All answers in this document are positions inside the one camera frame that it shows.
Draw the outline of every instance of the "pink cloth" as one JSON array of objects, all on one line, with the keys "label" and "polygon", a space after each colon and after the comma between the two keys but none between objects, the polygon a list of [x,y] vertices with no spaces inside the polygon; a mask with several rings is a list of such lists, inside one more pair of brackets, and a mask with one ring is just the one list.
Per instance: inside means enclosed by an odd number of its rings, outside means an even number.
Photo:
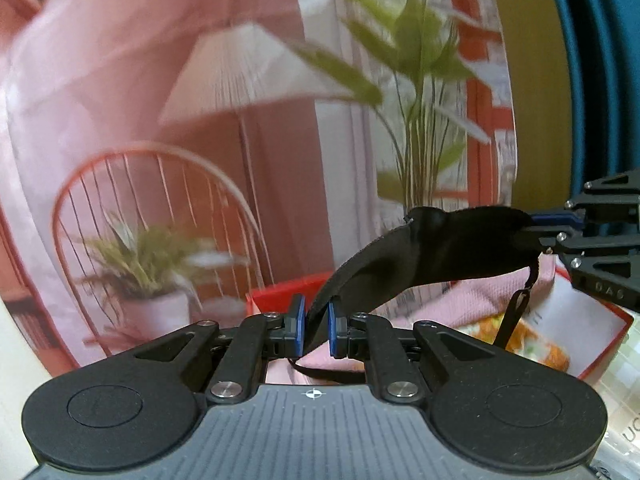
[{"label": "pink cloth", "polygon": [[0,0],[0,57],[4,58],[14,37],[39,10],[37,0]]},{"label": "pink cloth", "polygon": [[[556,275],[556,257],[540,256],[540,276],[532,290],[531,303],[546,296]],[[529,269],[521,269],[503,276],[458,282],[439,298],[420,305],[405,316],[393,317],[390,321],[396,328],[411,328],[422,319],[456,328],[504,312],[513,293],[522,288],[529,276]],[[383,307],[373,313],[382,315]],[[361,362],[352,359],[333,359],[326,342],[298,361],[308,368],[326,370],[363,370]],[[286,359],[270,363],[266,382],[270,384],[323,384],[295,371]]]}]

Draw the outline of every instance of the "black strap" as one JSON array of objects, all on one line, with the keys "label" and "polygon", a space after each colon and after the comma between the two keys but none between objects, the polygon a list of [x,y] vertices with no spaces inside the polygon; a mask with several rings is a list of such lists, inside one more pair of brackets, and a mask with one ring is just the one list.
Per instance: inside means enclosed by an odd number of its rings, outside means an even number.
[{"label": "black strap", "polygon": [[294,370],[300,372],[307,377],[317,379],[319,381],[333,381],[339,384],[365,384],[366,377],[364,372],[348,370],[322,370],[322,368],[307,368],[300,366],[292,359],[289,359],[289,364],[293,366]]},{"label": "black strap", "polygon": [[535,265],[529,267],[529,279],[524,288],[516,291],[511,297],[507,310],[504,312],[502,323],[495,336],[494,345],[500,348],[507,348],[509,339],[513,335],[513,331],[516,330],[518,322],[522,318],[523,314],[527,311],[529,300],[531,299],[531,289],[538,280],[540,275],[540,263],[536,260]]},{"label": "black strap", "polygon": [[328,338],[326,306],[340,297],[345,314],[372,312],[412,286],[500,276],[534,267],[540,251],[523,250],[514,234],[533,224],[523,211],[487,206],[447,213],[411,211],[406,223],[367,245],[318,292],[306,314],[305,354]]}]

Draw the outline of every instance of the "white pot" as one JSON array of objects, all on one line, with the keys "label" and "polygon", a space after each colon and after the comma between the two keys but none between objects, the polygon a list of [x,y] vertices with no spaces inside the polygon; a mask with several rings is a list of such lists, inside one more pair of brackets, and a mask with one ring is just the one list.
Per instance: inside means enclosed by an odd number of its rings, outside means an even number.
[{"label": "white pot", "polygon": [[246,302],[231,296],[203,301],[200,317],[217,321],[220,328],[238,326],[246,317]]},{"label": "white pot", "polygon": [[181,290],[152,300],[122,300],[120,304],[127,324],[148,339],[156,339],[191,322],[189,297]]}]

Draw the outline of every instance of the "potted plant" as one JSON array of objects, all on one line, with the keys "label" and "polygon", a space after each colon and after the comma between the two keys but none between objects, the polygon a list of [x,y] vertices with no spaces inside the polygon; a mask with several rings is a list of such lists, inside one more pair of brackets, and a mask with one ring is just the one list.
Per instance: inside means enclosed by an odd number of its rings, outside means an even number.
[{"label": "potted plant", "polygon": [[438,176],[466,152],[466,136],[490,142],[456,110],[460,83],[475,77],[458,55],[456,19],[431,8],[430,0],[345,1],[353,12],[342,23],[368,54],[370,76],[318,44],[290,46],[382,126],[395,160],[377,170],[379,197],[401,204],[404,213],[431,205]]},{"label": "potted plant", "polygon": [[212,238],[190,238],[175,228],[131,228],[110,215],[110,236],[85,239],[99,270],[82,280],[117,298],[127,325],[155,339],[191,322],[195,287],[215,283],[215,269],[246,264],[246,258],[216,250]]}]

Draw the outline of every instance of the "silver screw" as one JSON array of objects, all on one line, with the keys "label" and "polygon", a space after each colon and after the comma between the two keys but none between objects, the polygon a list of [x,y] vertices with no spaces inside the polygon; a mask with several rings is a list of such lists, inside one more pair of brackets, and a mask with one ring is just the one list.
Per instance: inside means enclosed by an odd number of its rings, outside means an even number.
[{"label": "silver screw", "polygon": [[418,326],[428,326],[429,328],[437,328],[437,325],[434,325],[431,321],[427,321],[425,319],[421,319],[420,321],[416,321]]},{"label": "silver screw", "polygon": [[221,399],[231,399],[242,393],[242,386],[233,381],[220,381],[211,387],[211,393]]},{"label": "silver screw", "polygon": [[410,383],[409,381],[396,381],[395,383],[391,383],[387,386],[386,390],[394,397],[406,399],[407,397],[413,397],[418,393],[418,386]]}]

